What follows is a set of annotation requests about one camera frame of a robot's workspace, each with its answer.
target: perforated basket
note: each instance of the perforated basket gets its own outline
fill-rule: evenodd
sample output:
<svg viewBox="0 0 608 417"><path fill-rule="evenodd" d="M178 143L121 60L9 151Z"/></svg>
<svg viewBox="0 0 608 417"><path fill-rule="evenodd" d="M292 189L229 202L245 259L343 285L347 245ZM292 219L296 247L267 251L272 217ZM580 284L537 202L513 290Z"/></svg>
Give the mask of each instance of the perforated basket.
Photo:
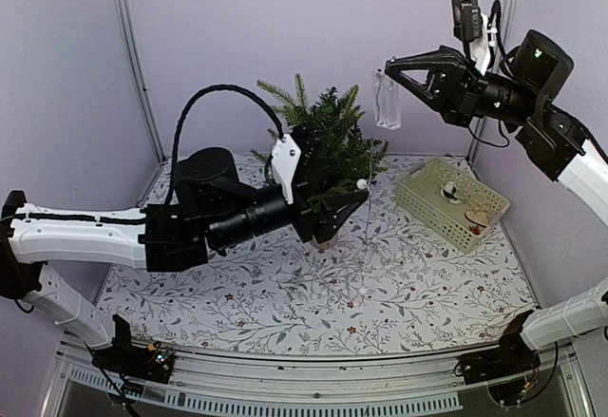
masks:
<svg viewBox="0 0 608 417"><path fill-rule="evenodd" d="M456 184L456 196L466 203L456 205L441 196L441 187L448 181ZM401 177L395 193L398 206L464 253L470 253L486 240L492 226L510 206L509 200L439 158ZM491 219L479 235L471 231L470 227L475 224L465 216L468 210L476 209L486 211Z"/></svg>

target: table surface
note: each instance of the table surface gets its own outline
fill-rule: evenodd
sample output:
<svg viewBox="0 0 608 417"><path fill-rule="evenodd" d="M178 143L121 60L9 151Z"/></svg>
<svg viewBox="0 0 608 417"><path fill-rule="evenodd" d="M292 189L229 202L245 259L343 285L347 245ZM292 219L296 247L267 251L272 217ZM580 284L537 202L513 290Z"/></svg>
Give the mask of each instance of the table surface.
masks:
<svg viewBox="0 0 608 417"><path fill-rule="evenodd" d="M500 225L465 255L395 206L396 180L426 159L388 156L370 203L330 251L285 228L184 273L115 265L98 306L137 337L224 351L370 355L493 342L534 297ZM444 159L471 174L463 159ZM258 162L236 161L242 181L262 184ZM164 200L168 179L165 165L146 202Z"/></svg>

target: vent grille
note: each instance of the vent grille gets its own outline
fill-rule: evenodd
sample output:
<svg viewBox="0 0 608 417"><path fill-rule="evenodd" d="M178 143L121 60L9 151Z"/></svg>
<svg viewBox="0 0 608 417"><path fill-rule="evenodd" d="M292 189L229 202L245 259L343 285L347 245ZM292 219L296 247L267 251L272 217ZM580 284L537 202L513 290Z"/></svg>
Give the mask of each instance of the vent grille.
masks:
<svg viewBox="0 0 608 417"><path fill-rule="evenodd" d="M74 382L106 392L114 392L104 376L93 370L73 366L70 378ZM189 410L214 417L414 417L436 415L460 410L458 393L444 393L370 405L291 405L261 404L236 400L209 398L186 391L167 390L159 401L140 398L153 405Z"/></svg>

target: plant pot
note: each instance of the plant pot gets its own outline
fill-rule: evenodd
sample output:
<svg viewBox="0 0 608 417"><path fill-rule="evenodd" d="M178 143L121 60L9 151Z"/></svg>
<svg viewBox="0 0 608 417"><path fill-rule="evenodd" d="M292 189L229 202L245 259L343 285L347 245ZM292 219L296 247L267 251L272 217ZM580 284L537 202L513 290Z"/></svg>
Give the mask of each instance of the plant pot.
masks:
<svg viewBox="0 0 608 417"><path fill-rule="evenodd" d="M315 249L318 249L319 251L328 251L330 249L333 249L335 245L338 244L338 234L335 234L332 239L328 239L327 241L324 241L322 243L319 243L316 238L313 237L313 239L311 240L311 244L314 246Z"/></svg>

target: green plant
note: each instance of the green plant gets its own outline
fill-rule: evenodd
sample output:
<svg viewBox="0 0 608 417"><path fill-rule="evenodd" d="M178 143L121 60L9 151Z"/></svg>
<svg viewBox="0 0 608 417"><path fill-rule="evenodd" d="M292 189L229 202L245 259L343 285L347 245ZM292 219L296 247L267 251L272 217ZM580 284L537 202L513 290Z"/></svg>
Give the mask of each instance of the green plant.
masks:
<svg viewBox="0 0 608 417"><path fill-rule="evenodd" d="M368 179L386 170L380 165L387 154L388 142L374 138L363 138L359 120L364 112L355 104L359 86L355 85L338 97L335 87L326 89L318 100L309 105L306 86L300 74L295 75L295 96L285 89L258 81L257 86L271 94L278 105L273 106L277 115L285 120L289 127L306 125L315 128L321 136L322 149L319 152L319 163L326 168L329 176L324 183L324 193L309 200L313 208L323 196L343 194L354 191L356 182ZM276 139L276 133L269 133ZM260 160L266 161L268 154L252 150Z"/></svg>

